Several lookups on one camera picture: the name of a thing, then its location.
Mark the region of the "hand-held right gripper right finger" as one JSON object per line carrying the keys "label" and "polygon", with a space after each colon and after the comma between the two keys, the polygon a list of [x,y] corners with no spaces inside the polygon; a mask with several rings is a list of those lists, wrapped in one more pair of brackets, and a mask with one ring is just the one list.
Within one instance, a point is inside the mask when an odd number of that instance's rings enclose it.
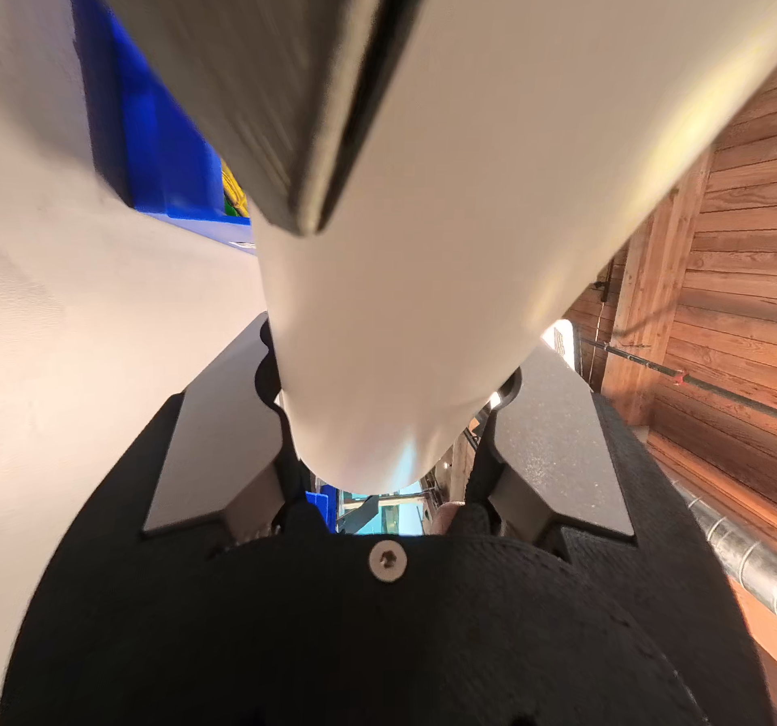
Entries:
{"label": "hand-held right gripper right finger", "polygon": [[476,449],[467,503],[534,546],[551,546],[563,527],[631,543],[633,523],[585,382],[541,341],[503,390]]}

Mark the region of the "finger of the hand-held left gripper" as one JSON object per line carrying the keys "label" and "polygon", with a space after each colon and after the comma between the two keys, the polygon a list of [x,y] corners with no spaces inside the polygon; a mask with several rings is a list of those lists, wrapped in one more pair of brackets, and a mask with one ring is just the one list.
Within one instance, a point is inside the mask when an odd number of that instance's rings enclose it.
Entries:
{"label": "finger of the hand-held left gripper", "polygon": [[273,226],[329,224],[422,0],[103,0]]}

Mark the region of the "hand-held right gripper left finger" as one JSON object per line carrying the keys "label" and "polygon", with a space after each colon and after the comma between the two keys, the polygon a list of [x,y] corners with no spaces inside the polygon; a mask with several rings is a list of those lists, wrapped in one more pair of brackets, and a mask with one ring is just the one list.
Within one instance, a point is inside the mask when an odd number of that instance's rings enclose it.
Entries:
{"label": "hand-held right gripper left finger", "polygon": [[143,532],[158,535],[217,521],[237,543],[267,537],[286,499],[276,461],[282,417],[257,391],[271,367],[259,314],[189,383]]}

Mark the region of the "white squeeze bottle black cap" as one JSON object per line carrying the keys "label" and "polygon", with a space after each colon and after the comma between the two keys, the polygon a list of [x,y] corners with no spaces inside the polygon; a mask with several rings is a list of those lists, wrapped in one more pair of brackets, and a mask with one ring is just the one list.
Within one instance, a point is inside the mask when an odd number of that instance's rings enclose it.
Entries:
{"label": "white squeeze bottle black cap", "polygon": [[327,227],[252,211],[306,466],[419,479],[774,67],[775,0],[422,0]]}

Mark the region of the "blue plastic bin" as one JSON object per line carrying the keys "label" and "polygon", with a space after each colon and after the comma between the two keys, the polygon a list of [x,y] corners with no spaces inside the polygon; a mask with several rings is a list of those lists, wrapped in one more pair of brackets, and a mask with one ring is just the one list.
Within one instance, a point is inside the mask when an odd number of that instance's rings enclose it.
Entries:
{"label": "blue plastic bin", "polygon": [[92,159],[137,213],[243,253],[247,216],[224,191],[221,160],[103,0],[71,0]]}

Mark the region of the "metal ceiling pipe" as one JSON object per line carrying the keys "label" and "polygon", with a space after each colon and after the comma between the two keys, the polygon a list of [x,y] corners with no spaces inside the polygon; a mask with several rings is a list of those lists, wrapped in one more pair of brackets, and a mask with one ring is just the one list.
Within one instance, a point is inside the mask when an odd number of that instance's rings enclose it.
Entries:
{"label": "metal ceiling pipe", "polygon": [[749,397],[743,396],[740,393],[725,389],[714,383],[704,381],[689,372],[682,369],[674,369],[661,364],[656,361],[651,361],[647,358],[640,357],[634,353],[625,351],[623,348],[616,347],[609,342],[593,340],[589,337],[582,336],[578,332],[574,333],[574,340],[578,343],[586,344],[595,350],[600,350],[604,353],[617,356],[618,358],[630,362],[639,366],[640,368],[646,368],[650,371],[660,374],[671,380],[671,384],[676,387],[690,386],[697,390],[708,392],[721,399],[732,402],[745,409],[760,413],[761,415],[776,419],[776,408],[770,406],[764,402],[753,400]]}

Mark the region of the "silver ceiling duct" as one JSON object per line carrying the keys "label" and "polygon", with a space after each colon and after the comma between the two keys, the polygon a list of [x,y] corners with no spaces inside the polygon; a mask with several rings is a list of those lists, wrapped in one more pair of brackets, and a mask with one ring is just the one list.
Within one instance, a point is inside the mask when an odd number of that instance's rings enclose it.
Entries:
{"label": "silver ceiling duct", "polygon": [[680,480],[671,479],[671,484],[683,497],[726,574],[776,614],[775,549]]}

